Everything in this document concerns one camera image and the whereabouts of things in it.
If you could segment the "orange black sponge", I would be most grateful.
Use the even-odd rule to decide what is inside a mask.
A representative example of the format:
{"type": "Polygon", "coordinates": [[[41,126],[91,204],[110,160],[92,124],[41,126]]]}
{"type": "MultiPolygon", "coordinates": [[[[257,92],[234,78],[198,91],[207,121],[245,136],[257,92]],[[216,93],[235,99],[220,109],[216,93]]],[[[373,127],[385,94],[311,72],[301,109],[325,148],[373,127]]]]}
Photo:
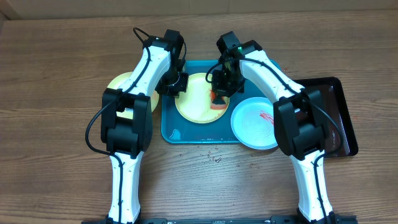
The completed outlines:
{"type": "Polygon", "coordinates": [[[225,110],[228,107],[228,104],[224,96],[221,96],[211,91],[210,97],[211,97],[210,108],[212,110],[225,110]]]}

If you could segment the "yellow plate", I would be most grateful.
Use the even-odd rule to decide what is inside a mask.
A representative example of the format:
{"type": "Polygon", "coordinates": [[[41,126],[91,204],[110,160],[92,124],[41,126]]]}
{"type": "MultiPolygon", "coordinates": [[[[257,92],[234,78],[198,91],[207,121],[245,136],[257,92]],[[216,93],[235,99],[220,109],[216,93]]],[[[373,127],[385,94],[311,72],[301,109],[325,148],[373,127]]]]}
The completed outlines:
{"type": "MultiPolygon", "coordinates": [[[[131,76],[131,74],[132,72],[126,72],[118,75],[108,84],[108,88],[117,90],[131,76]]],[[[159,102],[159,94],[156,91],[154,91],[152,96],[150,97],[152,111],[156,109],[158,102],[159,102]]],[[[116,114],[120,118],[133,119],[133,110],[130,109],[125,109],[123,112],[117,111],[116,114]]]]}
{"type": "Polygon", "coordinates": [[[186,92],[180,92],[175,99],[178,112],[187,120],[206,124],[221,118],[229,106],[229,98],[221,99],[225,105],[214,105],[212,101],[215,94],[211,90],[211,84],[205,80],[206,73],[194,73],[189,76],[186,92]]]}

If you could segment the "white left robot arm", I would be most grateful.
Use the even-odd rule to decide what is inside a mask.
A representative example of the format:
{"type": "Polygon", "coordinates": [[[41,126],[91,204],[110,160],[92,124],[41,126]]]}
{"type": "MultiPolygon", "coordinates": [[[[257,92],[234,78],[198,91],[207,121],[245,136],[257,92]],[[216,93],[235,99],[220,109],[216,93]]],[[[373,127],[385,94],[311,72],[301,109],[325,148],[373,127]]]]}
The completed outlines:
{"type": "Polygon", "coordinates": [[[112,202],[104,223],[139,223],[140,166],[153,133],[150,97],[154,92],[178,97],[188,85],[180,32],[168,29],[163,37],[150,35],[142,44],[131,76],[102,97],[101,141],[113,168],[112,202]]]}

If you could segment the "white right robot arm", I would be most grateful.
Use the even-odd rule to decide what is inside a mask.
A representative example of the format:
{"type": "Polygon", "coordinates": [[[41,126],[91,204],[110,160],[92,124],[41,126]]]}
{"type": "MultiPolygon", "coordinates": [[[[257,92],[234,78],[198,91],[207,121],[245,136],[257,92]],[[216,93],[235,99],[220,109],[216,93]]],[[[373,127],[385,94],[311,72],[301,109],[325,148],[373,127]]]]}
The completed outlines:
{"type": "Polygon", "coordinates": [[[218,63],[206,73],[214,98],[212,108],[251,81],[273,105],[274,136],[290,157],[298,185],[298,213],[304,223],[336,223],[328,201],[323,161],[329,125],[336,122],[324,110],[319,90],[304,88],[287,77],[254,40],[241,43],[234,32],[220,36],[218,63]]]}

